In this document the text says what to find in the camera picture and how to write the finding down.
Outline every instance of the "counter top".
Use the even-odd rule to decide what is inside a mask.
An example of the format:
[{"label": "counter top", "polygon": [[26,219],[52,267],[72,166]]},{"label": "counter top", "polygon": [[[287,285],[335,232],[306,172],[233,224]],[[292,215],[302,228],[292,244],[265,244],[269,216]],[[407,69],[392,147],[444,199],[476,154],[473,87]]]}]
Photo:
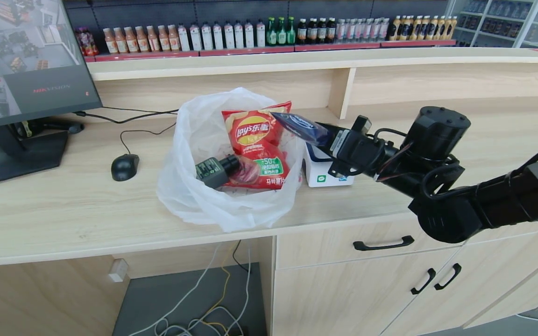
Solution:
[{"label": "counter top", "polygon": [[[348,119],[327,109],[293,112],[349,126],[358,113],[379,127],[407,130],[418,109],[442,105],[467,115],[472,126],[454,155],[467,169],[458,185],[493,178],[538,151],[538,98],[482,98],[351,106]],[[273,228],[224,233],[217,225],[186,224],[156,197],[157,174],[173,133],[129,133],[125,141],[141,158],[138,174],[111,179],[111,161],[124,153],[124,129],[161,130],[173,119],[128,125],[88,124],[71,136],[59,168],[0,182],[0,264],[145,251],[164,247],[272,236],[351,223],[412,217],[410,199],[359,176],[354,185],[297,192],[293,209]],[[400,138],[393,136],[399,145]]]},{"label": "counter top", "polygon": [[535,49],[403,48],[88,63],[94,81],[446,63],[538,63]]}]

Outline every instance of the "monitor screen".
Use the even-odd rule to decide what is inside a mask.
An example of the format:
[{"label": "monitor screen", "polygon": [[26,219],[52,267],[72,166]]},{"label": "monitor screen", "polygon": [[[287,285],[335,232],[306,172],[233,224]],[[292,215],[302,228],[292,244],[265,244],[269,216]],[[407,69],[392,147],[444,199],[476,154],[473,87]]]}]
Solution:
[{"label": "monitor screen", "polygon": [[62,0],[0,0],[0,126],[98,107]]}]

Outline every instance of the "blue snack package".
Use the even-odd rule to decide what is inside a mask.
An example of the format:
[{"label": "blue snack package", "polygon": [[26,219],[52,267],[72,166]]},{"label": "blue snack package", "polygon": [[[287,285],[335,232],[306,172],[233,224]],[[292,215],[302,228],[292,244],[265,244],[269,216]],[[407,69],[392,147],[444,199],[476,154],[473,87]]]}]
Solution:
[{"label": "blue snack package", "polygon": [[314,146],[324,146],[331,138],[327,128],[294,113],[272,112],[271,115],[297,137]]}]

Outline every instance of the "red snack bag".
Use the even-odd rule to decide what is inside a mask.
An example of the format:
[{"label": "red snack bag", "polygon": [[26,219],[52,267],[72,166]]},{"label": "red snack bag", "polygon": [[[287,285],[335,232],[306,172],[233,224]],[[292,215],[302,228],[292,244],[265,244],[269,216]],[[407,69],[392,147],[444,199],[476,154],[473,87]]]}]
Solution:
[{"label": "red snack bag", "polygon": [[226,129],[241,167],[227,185],[253,189],[281,189],[290,172],[278,149],[283,127],[271,112],[290,113],[292,102],[258,111],[222,111]]}]

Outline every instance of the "monitor stand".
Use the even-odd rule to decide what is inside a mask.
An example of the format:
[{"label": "monitor stand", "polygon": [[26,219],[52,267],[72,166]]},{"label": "monitor stand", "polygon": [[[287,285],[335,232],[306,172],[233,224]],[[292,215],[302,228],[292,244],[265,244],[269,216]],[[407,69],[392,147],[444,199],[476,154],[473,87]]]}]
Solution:
[{"label": "monitor stand", "polygon": [[9,126],[0,126],[0,181],[59,166],[68,132],[18,140]]}]

